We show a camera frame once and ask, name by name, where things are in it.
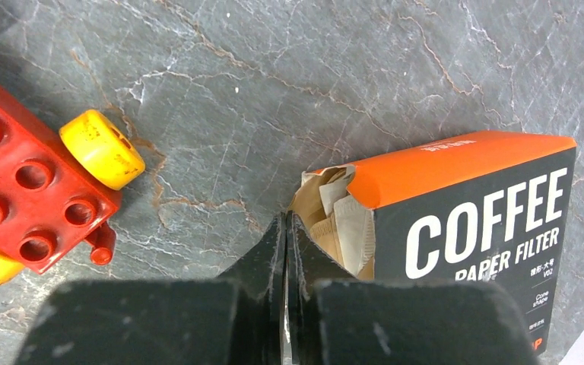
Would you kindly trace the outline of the orange coffee filter box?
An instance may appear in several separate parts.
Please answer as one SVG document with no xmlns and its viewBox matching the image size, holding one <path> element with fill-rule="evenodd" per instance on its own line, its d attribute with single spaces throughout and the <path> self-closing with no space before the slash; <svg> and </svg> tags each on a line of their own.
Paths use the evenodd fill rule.
<svg viewBox="0 0 584 365">
<path fill-rule="evenodd" d="M 493 281 L 548 345 L 577 144 L 482 131 L 305 172 L 290 209 L 348 274 Z"/>
</svg>

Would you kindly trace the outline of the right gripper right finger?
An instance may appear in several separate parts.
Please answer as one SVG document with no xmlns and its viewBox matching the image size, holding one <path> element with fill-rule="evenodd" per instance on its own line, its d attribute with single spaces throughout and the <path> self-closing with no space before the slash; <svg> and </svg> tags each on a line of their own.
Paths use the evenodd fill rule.
<svg viewBox="0 0 584 365">
<path fill-rule="evenodd" d="M 361 281 L 286 218 L 295 364 L 535 364 L 516 303 L 492 283 Z"/>
</svg>

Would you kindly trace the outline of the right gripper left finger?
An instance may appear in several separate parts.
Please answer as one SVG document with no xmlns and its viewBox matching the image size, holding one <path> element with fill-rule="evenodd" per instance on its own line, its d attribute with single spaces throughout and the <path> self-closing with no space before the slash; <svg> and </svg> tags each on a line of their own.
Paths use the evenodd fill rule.
<svg viewBox="0 0 584 365">
<path fill-rule="evenodd" d="M 41 306 L 17 364 L 280 364 L 285 218 L 215 278 L 70 281 Z"/>
</svg>

